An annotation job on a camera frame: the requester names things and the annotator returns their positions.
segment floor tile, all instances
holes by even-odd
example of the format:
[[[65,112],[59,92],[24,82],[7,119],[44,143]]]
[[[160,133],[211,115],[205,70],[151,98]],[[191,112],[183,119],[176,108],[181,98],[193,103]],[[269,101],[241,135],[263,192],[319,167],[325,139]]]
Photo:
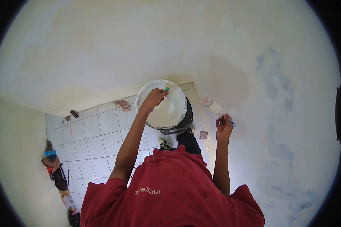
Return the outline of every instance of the floor tile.
[[[116,109],[99,114],[101,135],[120,131]]]
[[[119,131],[103,135],[102,141],[104,142],[106,156],[117,155],[121,145],[123,144],[123,138]]]
[[[126,138],[128,132],[129,132],[129,130],[130,129],[125,129],[125,130],[121,131],[121,136],[123,138],[123,141],[125,141],[125,138]],[[143,134],[141,135],[141,139],[140,139],[140,144],[139,144],[139,149],[138,150],[144,150],[146,148],[148,148],[148,145],[146,143],[145,134],[143,132]]]
[[[73,144],[77,160],[90,159],[90,154],[88,153],[87,143],[85,139],[73,142]]]
[[[78,213],[81,213],[81,210],[82,210],[82,206],[76,206],[76,211],[77,211]]]
[[[67,162],[61,162],[61,163],[63,163],[62,169],[63,169],[64,175],[66,176],[66,179],[68,181],[68,178],[72,178],[71,173],[69,173],[69,175],[68,175],[68,170],[69,170],[68,164],[67,164]]]
[[[53,143],[55,144],[55,146],[63,144],[62,132],[60,128],[53,131],[53,140],[54,140]]]
[[[86,139],[101,135],[99,117],[97,115],[83,119]]]
[[[181,84],[181,85],[179,85],[179,87],[181,87],[182,91],[194,89],[193,83]]]
[[[107,161],[109,162],[111,172],[114,170],[116,157],[117,157],[117,155],[107,157]]]
[[[71,129],[72,129],[73,141],[86,139],[85,129],[83,126],[83,120],[79,120],[74,123],[71,123]]]
[[[144,162],[144,158],[146,156],[149,156],[149,150],[142,150],[142,151],[138,151],[138,156],[136,157],[136,161],[135,161],[135,165],[134,167],[137,168],[138,166],[140,166],[143,162]]]
[[[173,142],[177,142],[177,135],[178,135],[177,133],[169,135],[170,140],[172,141],[172,143]]]
[[[110,177],[111,171],[106,158],[91,159],[96,178]]]
[[[135,104],[131,104],[130,106],[131,109],[129,111],[124,111],[122,108],[116,109],[121,130],[130,128],[135,119]]]
[[[78,195],[80,196],[80,198],[81,198],[81,200],[82,200],[82,202],[83,202],[83,200],[85,199],[85,194],[79,193]]]
[[[103,113],[105,111],[108,111],[108,110],[113,110],[116,108],[116,105],[113,103],[113,102],[108,102],[108,103],[105,103],[101,106],[98,106],[97,107],[97,112],[98,113]]]
[[[168,144],[170,144],[172,140],[169,135],[163,135],[160,130],[150,128],[148,125],[144,127],[144,134],[148,148],[159,147],[158,140],[160,138],[165,139]]]
[[[67,122],[65,117],[61,117],[59,120],[59,124],[62,126],[69,125],[71,121]]]
[[[91,139],[86,139],[86,141],[87,141],[88,152],[91,158],[106,157],[101,136],[97,136]]]
[[[101,177],[98,178],[97,181],[99,182],[99,184],[106,184],[108,179],[109,179],[108,177]]]
[[[178,142],[173,142],[171,147],[172,148],[178,148]]]
[[[63,145],[64,153],[67,161],[77,161],[76,152],[74,151],[73,143],[66,143]]]
[[[60,119],[61,119],[60,116],[56,116],[56,115],[52,116],[53,129],[59,129],[61,127],[61,124],[59,122]]]
[[[53,122],[52,122],[52,115],[45,118],[45,125],[47,128],[47,132],[53,131]]]
[[[201,142],[200,136],[198,135],[198,136],[196,136],[195,138],[196,138],[196,141],[197,141],[197,143],[198,143],[198,146],[199,146],[200,149],[201,149],[201,155],[202,155],[202,157],[207,156],[207,152],[206,152],[205,146],[204,146],[203,143]]]
[[[72,179],[72,178],[68,179],[68,190],[69,190],[71,193],[76,193],[76,192],[77,192],[77,189],[76,189],[76,187],[74,186],[74,183],[73,183],[73,179]]]
[[[69,171],[73,178],[82,178],[80,167],[77,161],[67,162]]]
[[[78,195],[78,193],[71,193],[71,197],[76,206],[82,206],[82,200],[80,196]]]
[[[83,178],[95,178],[95,172],[92,168],[91,160],[80,160],[78,161],[78,166],[80,167],[80,171]]]
[[[63,143],[73,142],[71,125],[65,125],[61,127],[61,130],[62,130]]]
[[[53,131],[50,131],[47,133],[47,140],[49,140],[52,143],[52,147],[56,146],[55,144],[55,136],[53,134]]]
[[[86,193],[87,187],[85,186],[85,182],[82,178],[73,178],[73,183],[78,193]]]
[[[208,159],[208,156],[203,157],[203,161],[207,163],[206,168],[210,171],[210,173],[213,175],[213,172],[211,172],[211,166],[210,166],[210,161]]]
[[[63,145],[53,147],[60,162],[67,161]]]
[[[86,187],[88,187],[88,183],[90,182],[95,184],[99,183],[96,178],[83,178],[83,181],[85,182]]]
[[[81,112],[82,118],[85,119],[87,117],[91,117],[97,114],[97,107],[92,107],[88,110],[84,110]]]
[[[129,181],[127,182],[127,187],[130,186],[131,179],[132,179],[132,178],[129,178]]]
[[[79,120],[82,120],[82,119],[83,119],[82,118],[82,112],[79,112],[77,118],[75,118],[74,116],[71,116],[70,122],[73,123],[73,122],[76,122],[76,121],[79,121]]]
[[[116,100],[115,102],[117,101],[127,101],[129,104],[133,104],[135,103],[135,100],[136,100],[136,95],[134,96],[130,96],[130,97],[127,97],[127,98],[123,98],[123,99],[119,99],[119,100]]]
[[[150,155],[153,155],[154,148],[149,148],[148,151],[149,151],[149,154],[150,154]]]
[[[203,114],[202,114],[202,104],[200,100],[197,97],[196,91],[194,89],[187,90],[184,92],[186,97],[189,99],[189,102],[192,106],[192,112],[193,112],[193,126],[197,130],[204,130],[206,121],[204,120]]]

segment paintbrush bristles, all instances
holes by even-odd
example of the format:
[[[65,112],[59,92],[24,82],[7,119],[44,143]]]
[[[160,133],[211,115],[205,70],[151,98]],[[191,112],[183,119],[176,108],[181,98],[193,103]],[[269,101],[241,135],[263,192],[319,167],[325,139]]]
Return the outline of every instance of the paintbrush bristles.
[[[209,96],[209,94],[205,95],[205,97],[202,99],[201,103],[209,108],[213,103],[214,103],[214,100]]]

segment paintbrush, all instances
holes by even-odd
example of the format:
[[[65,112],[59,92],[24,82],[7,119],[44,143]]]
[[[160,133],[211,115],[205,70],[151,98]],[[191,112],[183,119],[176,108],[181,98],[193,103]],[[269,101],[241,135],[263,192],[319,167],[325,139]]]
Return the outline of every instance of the paintbrush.
[[[215,102],[208,94],[202,99],[201,103],[205,105],[209,110],[211,110],[214,114],[218,114],[220,116],[224,115],[224,112],[221,109],[221,106]],[[233,128],[236,127],[236,124],[233,120],[230,119],[230,123]]]
[[[165,89],[164,89],[164,92],[166,92],[166,91],[169,91],[169,89],[171,88],[171,87],[173,87],[174,85],[172,85],[172,86],[170,86],[170,87],[166,87]]]

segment leg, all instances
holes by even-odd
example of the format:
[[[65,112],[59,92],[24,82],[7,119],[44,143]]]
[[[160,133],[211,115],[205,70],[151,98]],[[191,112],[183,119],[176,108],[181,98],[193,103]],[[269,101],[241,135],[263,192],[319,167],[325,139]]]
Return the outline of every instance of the leg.
[[[198,146],[195,135],[191,129],[179,134],[177,136],[177,142],[178,147],[182,144],[186,148],[186,152],[190,154],[201,154],[200,146]]]

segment black shoe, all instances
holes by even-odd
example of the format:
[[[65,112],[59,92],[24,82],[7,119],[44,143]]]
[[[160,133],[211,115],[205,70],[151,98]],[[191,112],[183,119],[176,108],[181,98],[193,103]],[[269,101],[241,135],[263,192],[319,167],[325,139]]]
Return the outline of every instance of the black shoe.
[[[158,140],[158,143],[159,143],[159,146],[160,148],[163,148],[164,150],[168,150],[170,149],[171,147],[168,145],[167,141],[163,138],[160,138]]]

